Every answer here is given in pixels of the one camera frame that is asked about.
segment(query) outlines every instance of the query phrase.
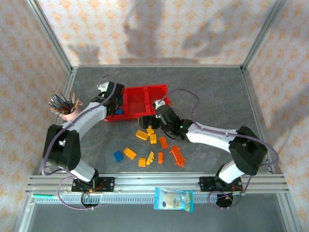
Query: pencil cup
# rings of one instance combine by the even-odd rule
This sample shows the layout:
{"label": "pencil cup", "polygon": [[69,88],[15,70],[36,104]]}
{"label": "pencil cup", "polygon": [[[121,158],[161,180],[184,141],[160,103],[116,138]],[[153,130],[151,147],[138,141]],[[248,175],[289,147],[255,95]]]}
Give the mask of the pencil cup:
{"label": "pencil cup", "polygon": [[60,117],[63,119],[63,120],[66,120],[66,121],[70,121],[74,118],[76,118],[79,113],[81,112],[81,110],[78,108],[78,106],[76,107],[76,109],[70,113],[70,114],[67,114],[67,115],[64,115],[64,114],[60,114]]}

